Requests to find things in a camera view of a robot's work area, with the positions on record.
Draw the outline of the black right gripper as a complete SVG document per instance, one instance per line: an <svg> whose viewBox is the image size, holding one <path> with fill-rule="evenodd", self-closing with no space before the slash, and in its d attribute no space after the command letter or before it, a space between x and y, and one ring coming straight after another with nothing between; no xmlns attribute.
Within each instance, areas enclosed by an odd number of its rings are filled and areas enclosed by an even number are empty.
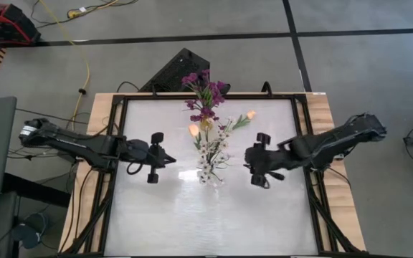
<svg viewBox="0 0 413 258"><path fill-rule="evenodd" d="M276 170L284 167L285 154L278 150L267 150L271 137L264 133L257 134L257 142L253 148L245 151L245 167L252 174L251 184L259 187L270 187L266 175L270 175L278 181L283 181L285 176Z"/></svg>

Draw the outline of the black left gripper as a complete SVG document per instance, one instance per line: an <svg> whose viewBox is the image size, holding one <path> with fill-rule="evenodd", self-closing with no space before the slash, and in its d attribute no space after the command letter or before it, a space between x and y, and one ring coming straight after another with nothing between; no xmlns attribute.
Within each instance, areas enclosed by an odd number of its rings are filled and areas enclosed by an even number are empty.
<svg viewBox="0 0 413 258"><path fill-rule="evenodd" d="M151 136L150 145L138 139L127 141L127 150L123 154L123 160L128 162L126 173L133 176L140 172L143 166L150 166L147 183L158 183L156 170L176 162L165 161L174 160L174 158L160 146L163 138L164 134L157 132Z"/></svg>

